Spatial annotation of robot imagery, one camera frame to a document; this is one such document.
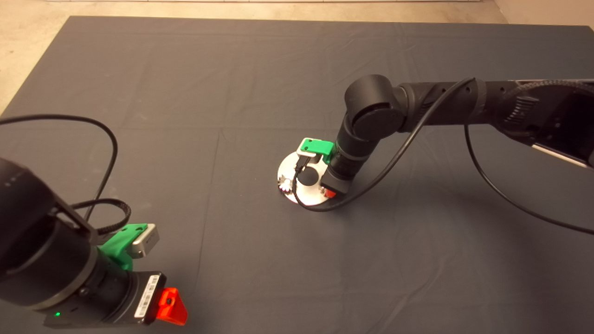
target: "white sticker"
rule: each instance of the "white sticker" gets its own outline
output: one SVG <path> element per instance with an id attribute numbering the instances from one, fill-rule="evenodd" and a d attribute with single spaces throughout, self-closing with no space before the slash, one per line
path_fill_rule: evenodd
<path id="1" fill-rule="evenodd" d="M 147 286 L 144 287 L 143 296 L 140 298 L 140 303 L 138 303 L 136 313 L 134 313 L 135 318 L 144 318 L 144 316 L 147 314 L 147 310 L 149 309 L 148 304 L 153 298 L 154 290 L 157 288 L 158 281 L 159 275 L 151 275 L 148 278 Z"/>

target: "screw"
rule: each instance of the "screw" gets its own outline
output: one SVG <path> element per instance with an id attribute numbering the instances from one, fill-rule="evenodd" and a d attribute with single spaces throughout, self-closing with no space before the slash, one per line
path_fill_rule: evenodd
<path id="1" fill-rule="evenodd" d="M 89 292 L 91 292 L 89 288 L 80 288 L 80 290 L 78 290 L 78 295 L 81 297 L 86 297 Z"/>

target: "table surface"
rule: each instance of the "table surface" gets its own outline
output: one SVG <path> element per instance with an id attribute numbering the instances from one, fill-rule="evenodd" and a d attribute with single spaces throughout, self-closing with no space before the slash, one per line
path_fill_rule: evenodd
<path id="1" fill-rule="evenodd" d="M 498 198 L 461 127 L 428 127 L 375 189 L 307 212 L 276 188 L 303 137 L 333 140 L 347 86 L 594 78 L 587 27 L 72 17 L 4 116 L 90 116 L 118 136 L 105 191 L 161 240 L 136 270 L 181 290 L 185 327 L 84 333 L 589 333 L 593 239 Z M 594 228 L 591 172 L 472 127 L 497 184 L 535 210 Z M 404 135 L 384 140 L 362 185 Z M 90 198 L 110 145 L 85 125 L 0 131 L 0 156 L 67 202 Z M 117 219 L 97 209 L 94 226 Z M 0 332 L 50 333 L 0 302 Z"/>

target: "red connector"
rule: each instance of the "red connector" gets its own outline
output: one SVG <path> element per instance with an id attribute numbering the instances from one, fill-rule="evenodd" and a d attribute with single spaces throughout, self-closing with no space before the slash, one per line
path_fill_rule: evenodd
<path id="1" fill-rule="evenodd" d="M 188 311 L 176 288 L 165 288 L 163 290 L 159 300 L 157 319 L 180 326 L 185 325 L 186 320 L 188 320 Z"/>

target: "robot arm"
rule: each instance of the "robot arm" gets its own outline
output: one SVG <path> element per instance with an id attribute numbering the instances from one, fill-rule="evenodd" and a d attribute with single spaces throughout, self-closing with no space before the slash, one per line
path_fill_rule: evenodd
<path id="1" fill-rule="evenodd" d="M 352 83 L 321 186 L 346 194 L 376 145 L 410 132 L 454 83 L 392 87 L 381 75 Z M 576 165 L 594 165 L 594 82 L 480 81 L 457 90 L 426 125 L 490 124 L 507 137 Z"/>
<path id="2" fill-rule="evenodd" d="M 132 259 L 158 240 L 153 224 L 125 225 L 99 245 L 97 231 L 73 207 L 1 158 L 0 198 L 0 300 L 44 314 L 53 328 L 185 323 L 177 289 L 165 288 L 163 273 L 132 271 Z M 127 207 L 94 202 L 108 201 Z"/>

